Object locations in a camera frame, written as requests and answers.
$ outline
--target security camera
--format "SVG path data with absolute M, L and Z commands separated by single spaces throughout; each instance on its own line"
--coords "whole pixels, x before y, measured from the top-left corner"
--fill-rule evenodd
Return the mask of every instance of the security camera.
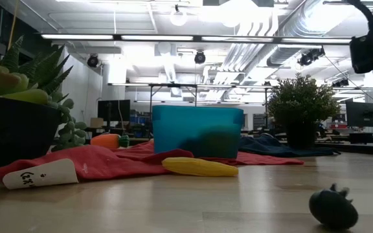
M 87 60 L 87 65 L 92 68 L 97 68 L 100 65 L 97 54 L 90 54 L 90 58 Z
M 194 59 L 196 64 L 202 64 L 205 62 L 205 55 L 203 51 L 197 51 Z

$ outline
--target ceiling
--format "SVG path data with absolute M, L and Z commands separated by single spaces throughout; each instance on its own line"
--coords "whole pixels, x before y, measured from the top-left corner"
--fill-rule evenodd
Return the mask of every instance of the ceiling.
M 245 12 L 242 9 L 234 12 L 234 10 L 227 8 L 223 14 L 216 15 L 213 11 L 218 6 L 202 6 L 202 0 L 180 1 L 179 9 L 186 13 L 186 23 L 183 26 L 176 26 L 171 22 L 171 13 L 174 11 L 174 4 L 172 3 L 161 4 L 159 1 L 133 3 L 129 0 L 119 2 L 87 3 L 84 0 L 79 2 L 20 0 L 18 18 L 41 33 L 237 35 L 240 31 L 240 25 L 226 27 L 223 21 L 235 17 L 245 16 L 242 20 L 246 20 L 246 17 L 253 17 L 251 9 Z M 275 7 L 278 24 L 302 1 L 288 0 L 287 2 L 287 7 Z M 0 0 L 0 5 L 13 12 L 15 1 Z M 333 17 L 332 14 L 326 14 L 322 16 L 321 21 L 326 22 Z M 182 16 L 174 16 L 176 20 L 181 18 Z M 367 22 L 365 17 L 359 11 L 353 10 L 324 36 L 350 38 L 366 33 Z M 126 58 L 128 64 L 127 77 L 129 78 L 156 77 L 159 73 L 165 72 L 164 62 L 160 57 L 155 56 L 155 45 L 156 43 L 113 43 L 108 41 L 77 41 L 69 44 L 70 47 L 74 47 L 78 51 L 78 55 L 82 58 L 88 57 L 88 51 L 96 50 L 96 48 L 121 48 L 122 55 Z M 183 54 L 183 56 L 177 56 L 173 60 L 176 72 L 194 74 L 203 74 L 207 65 L 222 63 L 231 49 L 231 44 L 228 43 L 174 43 L 174 45 L 177 48 L 204 50 L 207 61 L 203 65 L 194 63 L 194 54 Z M 333 64 L 327 58 L 320 58 L 303 69 L 296 63 L 298 57 L 294 56 L 288 59 L 280 69 L 272 69 L 272 72 L 263 77 L 263 80 L 271 79 L 271 75 L 278 78 L 292 78 L 296 72 L 302 72 L 302 74 L 312 75 L 319 83 L 323 83 L 339 74 L 335 66 L 340 71 L 348 71 L 353 74 L 347 46 L 325 46 L 324 50 Z M 99 57 L 110 60 L 113 54 L 100 54 Z M 351 76 L 352 80 L 359 83 L 363 82 L 363 78 L 364 76 L 360 75 Z

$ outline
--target potted plant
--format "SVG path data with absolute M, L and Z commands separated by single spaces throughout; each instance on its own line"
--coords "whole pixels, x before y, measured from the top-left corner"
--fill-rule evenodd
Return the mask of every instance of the potted plant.
M 0 167 L 45 155 L 61 123 L 66 123 L 62 134 L 70 137 L 63 137 L 57 150 L 84 143 L 85 124 L 70 115 L 73 101 L 58 92 L 73 68 L 62 72 L 68 59 L 59 62 L 63 47 L 20 66 L 22 41 L 19 38 L 0 61 Z
M 288 145 L 304 149 L 314 146 L 317 123 L 338 114 L 332 87 L 316 85 L 310 76 L 279 80 L 268 100 L 268 112 L 286 129 Z

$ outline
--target wooden table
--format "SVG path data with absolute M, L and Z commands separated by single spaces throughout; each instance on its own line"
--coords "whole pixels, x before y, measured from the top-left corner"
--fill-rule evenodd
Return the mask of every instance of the wooden table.
M 373 232 L 373 155 L 303 159 L 304 166 L 243 166 L 237 178 L 160 175 L 8 191 L 0 232 L 326 232 L 310 195 L 349 186 L 351 232 Z

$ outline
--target computer monitor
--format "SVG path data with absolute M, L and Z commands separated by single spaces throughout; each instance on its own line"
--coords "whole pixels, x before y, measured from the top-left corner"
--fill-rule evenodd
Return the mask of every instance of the computer monitor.
M 373 127 L 373 104 L 347 102 L 348 126 Z
M 97 117 L 107 121 L 130 121 L 130 100 L 101 100 L 98 102 Z

